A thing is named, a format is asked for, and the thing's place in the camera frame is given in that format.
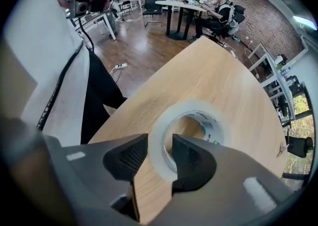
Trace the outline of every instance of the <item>ceiling light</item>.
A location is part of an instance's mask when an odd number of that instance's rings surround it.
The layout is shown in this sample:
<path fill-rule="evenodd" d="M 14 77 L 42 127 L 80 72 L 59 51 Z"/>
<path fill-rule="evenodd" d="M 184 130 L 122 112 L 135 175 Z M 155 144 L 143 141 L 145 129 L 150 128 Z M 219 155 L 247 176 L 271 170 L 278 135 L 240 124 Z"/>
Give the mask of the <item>ceiling light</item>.
<path fill-rule="evenodd" d="M 309 19 L 305 19 L 303 17 L 297 17 L 297 16 L 294 16 L 294 19 L 301 24 L 307 25 L 307 26 L 311 27 L 312 29 L 317 30 L 316 25 L 312 21 L 310 21 Z"/>

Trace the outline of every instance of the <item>round table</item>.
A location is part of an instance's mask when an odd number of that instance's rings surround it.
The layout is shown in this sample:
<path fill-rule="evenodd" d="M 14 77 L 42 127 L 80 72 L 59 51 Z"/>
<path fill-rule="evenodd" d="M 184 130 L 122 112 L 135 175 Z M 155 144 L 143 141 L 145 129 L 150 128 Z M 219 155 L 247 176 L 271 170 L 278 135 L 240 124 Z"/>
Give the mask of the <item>round table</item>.
<path fill-rule="evenodd" d="M 192 21 L 192 18 L 193 18 L 195 11 L 200 12 L 199 16 L 201 16 L 202 12 L 206 12 L 206 10 L 203 8 L 200 8 L 198 6 L 188 5 L 188 4 L 185 4 L 181 1 L 156 1 L 155 3 L 168 6 L 167 30 L 166 30 L 165 34 L 167 37 L 174 39 L 174 40 L 186 40 L 187 39 L 189 27 L 190 27 L 190 24 L 191 24 L 191 21 Z M 178 20 L 177 30 L 170 31 L 171 13 L 172 13 L 173 6 L 180 7 L 179 20 Z M 180 32 L 182 16 L 183 16 L 183 9 L 188 10 L 187 21 L 186 21 L 184 33 Z"/>
<path fill-rule="evenodd" d="M 268 95 L 252 73 L 228 51 L 201 37 L 181 51 L 127 99 L 99 129 L 90 143 L 148 133 L 170 106 L 202 100 L 222 112 L 240 150 L 281 177 L 287 151 L 282 126 Z M 177 134 L 201 135 L 201 126 L 184 119 Z M 141 223 L 150 222 L 171 200 L 171 182 L 162 179 L 149 156 L 137 172 L 135 194 Z"/>

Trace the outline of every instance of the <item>wooden floor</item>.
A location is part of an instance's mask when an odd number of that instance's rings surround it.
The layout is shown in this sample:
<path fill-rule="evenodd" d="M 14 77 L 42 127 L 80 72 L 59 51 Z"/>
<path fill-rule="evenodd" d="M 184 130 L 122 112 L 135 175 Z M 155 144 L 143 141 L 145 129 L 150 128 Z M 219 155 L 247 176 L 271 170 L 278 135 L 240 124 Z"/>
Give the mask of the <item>wooden floor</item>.
<path fill-rule="evenodd" d="M 139 9 L 135 10 L 134 14 L 124 18 L 125 20 L 134 19 L 137 21 L 116 22 L 118 35 L 115 41 L 108 37 L 109 31 L 102 24 L 98 25 L 101 28 L 91 29 L 88 33 L 95 44 L 95 53 L 102 59 L 108 71 L 111 71 L 115 65 L 127 63 L 128 67 L 123 69 L 117 84 L 123 95 L 130 97 L 147 79 L 190 43 L 166 37 L 165 14 L 153 18 L 154 21 L 162 23 L 150 23 L 146 28 L 144 28 Z M 185 26 L 185 17 L 183 18 L 181 31 L 184 30 Z M 178 12 L 172 14 L 171 30 L 176 29 L 177 21 Z M 195 26 L 191 25 L 188 38 L 194 35 Z M 245 46 L 232 38 L 227 38 L 225 41 L 235 49 L 238 59 L 250 67 L 251 62 L 244 53 Z M 115 80 L 119 74 L 120 70 L 114 74 Z"/>

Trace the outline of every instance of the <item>brick wall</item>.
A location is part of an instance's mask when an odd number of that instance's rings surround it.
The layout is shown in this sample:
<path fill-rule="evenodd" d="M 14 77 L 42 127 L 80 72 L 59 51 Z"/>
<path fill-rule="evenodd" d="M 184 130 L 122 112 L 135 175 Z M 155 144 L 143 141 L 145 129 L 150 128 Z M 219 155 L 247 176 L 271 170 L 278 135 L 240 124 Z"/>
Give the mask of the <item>brick wall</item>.
<path fill-rule="evenodd" d="M 303 45 L 294 28 L 269 1 L 231 1 L 246 8 L 246 19 L 240 24 L 240 31 L 237 33 L 244 43 L 248 44 L 248 36 L 253 40 L 254 46 L 262 42 L 273 55 L 285 54 L 288 59 L 302 51 Z"/>

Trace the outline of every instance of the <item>roll of tape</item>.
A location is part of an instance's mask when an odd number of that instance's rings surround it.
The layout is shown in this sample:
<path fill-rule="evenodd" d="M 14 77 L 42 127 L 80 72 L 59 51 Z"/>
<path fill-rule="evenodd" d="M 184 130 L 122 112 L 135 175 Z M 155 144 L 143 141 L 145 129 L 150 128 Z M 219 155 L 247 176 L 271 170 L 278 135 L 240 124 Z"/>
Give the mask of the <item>roll of tape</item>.
<path fill-rule="evenodd" d="M 177 179 L 177 168 L 174 160 L 164 147 L 166 134 L 174 123 L 182 117 L 195 119 L 204 130 L 204 140 L 222 146 L 231 146 L 228 125 L 222 113 L 211 104 L 189 100 L 177 103 L 165 110 L 154 124 L 149 135 L 148 151 L 151 163 L 159 175 L 168 180 Z"/>

